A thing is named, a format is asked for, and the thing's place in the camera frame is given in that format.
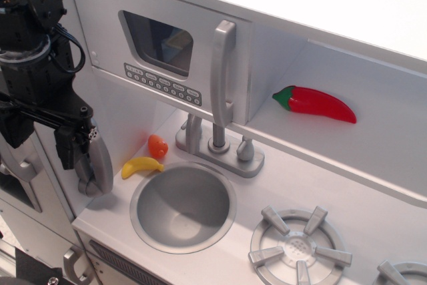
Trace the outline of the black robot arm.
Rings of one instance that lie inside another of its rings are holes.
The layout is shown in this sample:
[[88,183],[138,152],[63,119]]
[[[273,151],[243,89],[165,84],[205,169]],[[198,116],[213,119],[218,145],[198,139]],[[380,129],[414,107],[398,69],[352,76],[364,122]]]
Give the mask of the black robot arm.
[[73,90],[85,53],[61,24],[63,0],[1,0],[1,134],[18,148],[40,123],[54,130],[66,170],[89,152],[92,108]]

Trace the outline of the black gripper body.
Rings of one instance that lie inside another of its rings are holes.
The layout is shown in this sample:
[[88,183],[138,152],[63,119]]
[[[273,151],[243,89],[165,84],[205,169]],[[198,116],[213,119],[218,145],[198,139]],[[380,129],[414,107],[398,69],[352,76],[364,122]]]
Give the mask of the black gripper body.
[[84,66],[60,61],[34,64],[1,63],[7,93],[1,94],[1,134],[18,148],[34,131],[34,123],[58,129],[72,127],[89,147],[92,108],[73,89],[73,80]]

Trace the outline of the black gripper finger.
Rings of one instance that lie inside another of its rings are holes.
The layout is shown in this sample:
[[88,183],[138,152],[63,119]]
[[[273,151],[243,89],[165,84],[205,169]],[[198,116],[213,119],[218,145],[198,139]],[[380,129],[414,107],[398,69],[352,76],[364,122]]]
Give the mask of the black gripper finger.
[[56,150],[64,170],[72,170],[83,155],[83,136],[72,127],[61,126],[54,131]]

